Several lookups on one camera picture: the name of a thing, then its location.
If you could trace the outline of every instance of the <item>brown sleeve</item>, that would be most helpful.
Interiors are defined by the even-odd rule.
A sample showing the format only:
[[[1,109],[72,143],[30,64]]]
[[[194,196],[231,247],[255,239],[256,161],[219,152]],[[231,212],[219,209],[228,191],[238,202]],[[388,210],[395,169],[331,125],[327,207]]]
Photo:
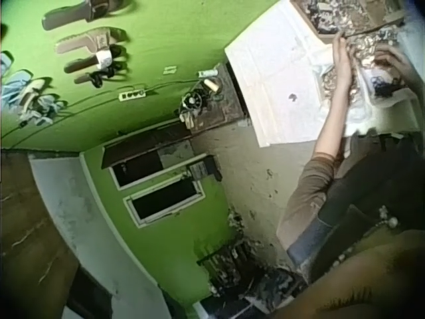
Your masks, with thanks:
[[[278,226],[277,235],[285,249],[297,240],[325,203],[333,176],[330,159],[317,157],[305,165]]]

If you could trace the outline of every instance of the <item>cardboard box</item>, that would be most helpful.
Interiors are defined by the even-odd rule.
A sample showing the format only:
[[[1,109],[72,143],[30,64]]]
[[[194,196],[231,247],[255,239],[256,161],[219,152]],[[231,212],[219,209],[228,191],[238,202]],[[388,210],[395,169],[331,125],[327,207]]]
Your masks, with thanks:
[[[301,3],[303,2],[303,0],[290,0],[290,2],[296,8],[297,12],[301,15],[305,23],[307,23],[307,25],[317,35],[319,39],[321,39],[325,44],[332,43],[334,35],[324,35],[317,31],[310,18],[302,9]],[[362,5],[363,8],[365,8],[369,16],[372,27],[365,31],[356,33],[356,35],[373,32],[387,25],[400,25],[403,22],[404,7],[402,0],[392,0],[394,6],[391,13],[387,13],[387,9],[385,7],[386,2],[387,1],[385,0],[359,0],[359,4]]]

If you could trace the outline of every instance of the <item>power strip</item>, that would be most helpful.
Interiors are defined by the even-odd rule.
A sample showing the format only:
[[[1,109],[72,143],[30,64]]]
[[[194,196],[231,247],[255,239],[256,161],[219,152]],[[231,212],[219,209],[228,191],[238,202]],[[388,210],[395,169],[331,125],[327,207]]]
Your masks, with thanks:
[[[133,90],[128,92],[122,92],[118,95],[118,99],[120,102],[135,100],[136,98],[145,98],[146,91],[145,90]]]

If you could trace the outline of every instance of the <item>table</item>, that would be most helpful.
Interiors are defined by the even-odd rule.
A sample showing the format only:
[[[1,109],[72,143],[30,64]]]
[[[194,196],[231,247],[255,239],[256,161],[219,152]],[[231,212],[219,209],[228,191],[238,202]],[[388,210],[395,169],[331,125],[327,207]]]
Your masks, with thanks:
[[[232,81],[231,69],[228,69],[227,65],[223,63],[216,65],[215,69],[218,70],[218,75],[211,80],[220,85],[218,94],[222,99],[209,100],[207,107],[198,116],[191,116],[193,127],[189,126],[188,129],[192,134],[199,134],[246,117]]]
[[[325,116],[311,62],[323,49],[289,0],[272,6],[226,48],[260,147],[317,139]],[[370,128],[382,134],[418,131],[418,109],[410,101],[373,108],[368,120],[347,122],[345,135]]]

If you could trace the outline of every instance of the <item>wire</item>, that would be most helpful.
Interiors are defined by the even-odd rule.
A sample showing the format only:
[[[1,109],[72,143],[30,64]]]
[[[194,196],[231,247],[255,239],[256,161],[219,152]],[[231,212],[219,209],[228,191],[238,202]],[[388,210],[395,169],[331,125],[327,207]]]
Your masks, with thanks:
[[[157,85],[155,85],[155,86],[152,86],[151,88],[147,88],[147,89],[145,89],[145,91],[146,91],[146,92],[149,92],[149,91],[158,90],[158,89],[160,89],[160,88],[164,88],[164,87],[171,86],[171,85],[175,85],[175,84],[194,83],[194,82],[198,82],[198,81],[199,81],[199,79],[197,78],[196,80],[195,80],[195,79],[193,79],[193,80],[180,80],[180,81],[166,82],[166,83],[157,84]],[[134,86],[136,87],[137,85],[142,85],[142,84],[144,84],[144,83],[134,84]],[[88,97],[88,98],[83,98],[83,99],[81,99],[81,100],[79,100],[79,101],[77,101],[77,102],[75,102],[75,103],[73,103],[73,104],[69,105],[66,109],[69,109],[69,108],[71,108],[71,107],[73,107],[73,106],[76,106],[76,105],[78,105],[78,104],[81,104],[81,103],[83,103],[83,102],[86,102],[87,100],[90,100],[90,99],[92,99],[92,98],[99,97],[99,96],[104,95],[104,94],[109,94],[109,93],[115,93],[115,92],[118,92],[118,90],[121,90],[122,88],[125,88],[125,87],[129,87],[129,85],[121,86],[121,87],[119,87],[119,88],[116,88],[115,90],[109,90],[109,91],[101,92],[101,93],[99,93],[99,94],[96,94],[96,95],[94,95],[94,96],[90,96],[90,97]],[[116,98],[112,98],[112,99],[109,99],[109,100],[104,101],[104,102],[102,102],[102,103],[95,104],[95,105],[93,105],[93,106],[91,106],[91,107],[89,107],[89,108],[86,108],[86,109],[84,109],[84,110],[81,110],[81,111],[79,111],[79,112],[77,112],[77,113],[73,113],[73,114],[71,114],[71,115],[69,115],[69,116],[66,116],[66,117],[64,117],[64,118],[61,118],[61,119],[59,119],[59,120],[57,120],[57,121],[53,122],[53,124],[51,124],[51,125],[49,125],[49,126],[45,126],[45,127],[41,128],[40,130],[38,130],[38,131],[36,131],[36,132],[34,132],[34,133],[32,133],[32,134],[28,135],[27,137],[23,138],[23,139],[22,139],[22,140],[20,140],[19,142],[17,142],[17,143],[15,143],[15,144],[13,144],[13,145],[12,145],[9,149],[16,148],[19,144],[21,144],[21,143],[25,142],[26,140],[28,140],[28,139],[32,138],[33,136],[37,135],[38,133],[41,133],[42,131],[44,131],[44,130],[45,130],[45,129],[47,129],[47,128],[51,128],[51,127],[53,127],[54,125],[59,124],[59,123],[61,123],[61,122],[65,121],[65,120],[67,120],[68,118],[71,118],[71,117],[77,116],[77,115],[79,115],[79,114],[81,114],[81,113],[84,113],[84,112],[87,112],[87,111],[92,110],[92,109],[94,109],[94,108],[97,108],[97,107],[99,107],[99,106],[102,106],[102,105],[108,104],[108,103],[113,102],[113,101],[115,101],[115,100],[116,100]],[[15,129],[11,130],[10,132],[7,132],[7,133],[5,134],[5,136],[8,136],[9,134],[12,134],[15,130],[18,130],[19,128],[20,128],[20,127],[15,128]]]
[[[3,138],[5,138],[6,136],[8,136],[9,134],[12,134],[14,131],[17,131],[17,130],[19,130],[21,127],[16,127],[16,128],[13,128],[12,130],[10,130],[10,131],[8,131],[7,133],[5,133],[4,135],[2,135],[1,136],[1,139],[3,139]]]

